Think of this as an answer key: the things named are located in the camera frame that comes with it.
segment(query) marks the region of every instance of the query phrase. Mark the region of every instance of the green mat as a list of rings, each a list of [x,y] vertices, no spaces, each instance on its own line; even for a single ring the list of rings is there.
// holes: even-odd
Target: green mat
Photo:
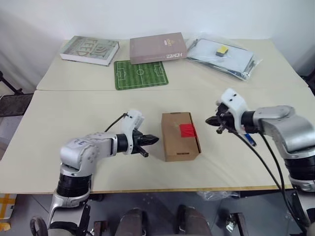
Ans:
[[[168,84],[161,61],[131,65],[129,60],[114,62],[117,90],[138,89]]]

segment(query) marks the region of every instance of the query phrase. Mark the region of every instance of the red sticker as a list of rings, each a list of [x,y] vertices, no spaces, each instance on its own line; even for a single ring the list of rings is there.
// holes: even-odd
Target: red sticker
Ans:
[[[179,129],[181,130],[182,138],[196,137],[195,128],[192,124],[180,124]]]

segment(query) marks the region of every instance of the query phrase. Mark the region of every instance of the white table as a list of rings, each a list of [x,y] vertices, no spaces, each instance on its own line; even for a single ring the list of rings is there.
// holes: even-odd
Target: white table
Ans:
[[[270,40],[242,39],[238,42],[263,59],[247,83],[188,59],[181,59],[163,62],[169,80],[167,86],[139,88],[137,90],[307,87],[307,84],[295,73]],[[116,90],[113,62],[128,59],[129,41],[126,40],[120,41],[120,49],[109,67],[65,61],[57,54],[37,89],[57,91]]]
[[[215,101],[226,88],[191,90],[36,91],[2,161],[0,192],[51,193],[59,179],[59,150],[69,139],[104,130],[130,108],[145,116],[141,131],[161,135],[161,114],[189,111],[202,153],[188,162],[164,162],[162,140],[140,154],[104,158],[97,165],[94,192],[159,190],[246,190],[276,186],[254,154],[232,134],[219,135],[205,119],[215,113]],[[238,88],[251,109],[291,105],[315,123],[310,103],[315,99],[306,87]],[[111,131],[119,133],[119,125]],[[277,169],[258,135],[253,135],[275,176]],[[288,171],[278,152],[285,183]]]

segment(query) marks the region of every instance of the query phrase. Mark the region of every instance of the robotic arm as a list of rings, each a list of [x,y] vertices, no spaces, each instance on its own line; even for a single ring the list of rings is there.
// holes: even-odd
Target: robotic arm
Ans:
[[[149,154],[141,146],[158,141],[156,136],[138,131],[144,120],[139,111],[130,110],[122,117],[122,134],[90,134],[62,147],[60,177],[52,199],[48,235],[85,236],[90,219],[90,206],[86,202],[98,160],[118,152],[140,153],[147,157]]]
[[[261,133],[271,136],[290,173],[297,193],[293,208],[306,228],[315,222],[315,128],[305,118],[295,114],[290,106],[259,108],[248,111],[244,99],[228,89],[217,102],[218,111],[206,122],[238,134]]]

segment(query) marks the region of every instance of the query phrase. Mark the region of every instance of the clear plastic bag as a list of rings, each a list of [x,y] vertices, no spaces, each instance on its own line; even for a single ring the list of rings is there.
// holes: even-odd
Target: clear plastic bag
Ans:
[[[240,192],[237,191],[199,191],[199,196],[205,201],[218,201],[225,198],[240,198]]]
[[[247,81],[262,61],[253,52],[232,40],[200,33],[186,41],[187,58]]]

